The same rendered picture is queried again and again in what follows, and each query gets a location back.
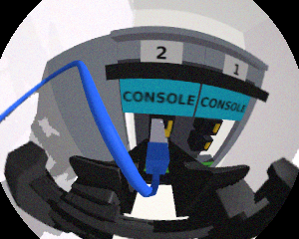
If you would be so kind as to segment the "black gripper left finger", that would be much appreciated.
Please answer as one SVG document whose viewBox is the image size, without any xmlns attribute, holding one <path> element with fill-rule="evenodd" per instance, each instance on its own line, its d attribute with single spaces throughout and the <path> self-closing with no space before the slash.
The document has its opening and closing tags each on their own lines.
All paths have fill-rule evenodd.
<svg viewBox="0 0 299 239">
<path fill-rule="evenodd" d="M 149 138 L 146 138 L 133 150 L 127 151 L 140 176 L 145 171 L 149 140 Z M 108 160 L 89 159 L 78 155 L 70 156 L 69 159 L 70 166 L 74 168 L 77 176 L 82 176 L 82 178 L 93 180 L 95 183 L 116 190 L 118 196 L 121 197 L 119 199 L 123 203 L 122 206 L 125 207 L 126 214 L 131 215 L 138 192 L 127 182 L 125 176 L 122 175 L 121 168 L 117 167 L 114 160 L 109 162 Z"/>
</svg>

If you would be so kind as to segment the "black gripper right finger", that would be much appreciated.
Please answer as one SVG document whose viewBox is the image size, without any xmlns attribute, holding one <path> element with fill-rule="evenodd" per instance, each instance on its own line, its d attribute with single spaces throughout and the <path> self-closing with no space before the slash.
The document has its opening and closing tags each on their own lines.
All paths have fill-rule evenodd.
<svg viewBox="0 0 299 239">
<path fill-rule="evenodd" d="M 172 184 L 174 212 L 178 218 L 188 216 L 186 211 L 192 208 L 206 190 L 214 184 L 230 182 L 230 180 L 245 178 L 249 172 L 248 164 L 229 167 L 208 167 L 192 158 L 172 140 L 168 140 L 169 176 Z"/>
</svg>

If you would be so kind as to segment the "blue cable with plug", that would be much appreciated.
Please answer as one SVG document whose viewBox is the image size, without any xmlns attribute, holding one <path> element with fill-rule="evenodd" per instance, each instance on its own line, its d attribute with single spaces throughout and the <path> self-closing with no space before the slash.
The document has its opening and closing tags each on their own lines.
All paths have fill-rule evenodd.
<svg viewBox="0 0 299 239">
<path fill-rule="evenodd" d="M 137 191 L 141 196 L 155 196 L 160 179 L 159 174 L 165 174 L 169 165 L 169 148 L 168 138 L 170 131 L 164 130 L 162 126 L 162 119 L 152 120 L 152 130 L 150 131 L 149 151 L 147 151 L 147 174 L 152 174 L 152 183 L 150 187 L 146 181 L 139 175 L 137 168 L 134 167 L 133 161 L 130 159 L 129 153 L 126 151 L 125 145 L 122 143 L 121 137 L 118 135 L 117 129 L 110 120 L 109 113 L 107 113 L 105 104 L 102 103 L 101 96 L 95 88 L 93 79 L 91 79 L 89 69 L 87 69 L 83 61 L 74 60 L 73 63 L 65 65 L 65 68 L 55 71 L 54 75 L 47 76 L 46 80 L 38 83 L 37 87 L 30 89 L 18 103 L 11 104 L 6 112 L 1 113 L 0 122 L 9 115 L 9 112 L 15 111 L 15 108 L 22 105 L 31 96 L 31 93 L 37 91 L 42 85 L 45 87 L 47 81 L 53 80 L 55 76 L 67 71 L 67 69 L 78 67 L 79 76 L 81 76 L 83 92 L 85 92 L 87 103 L 90 105 L 91 113 L 93 113 L 94 121 L 98 125 L 99 132 L 105 140 L 107 147 L 117 167 L 121 168 L 122 175 L 125 176 L 127 182 Z"/>
</svg>

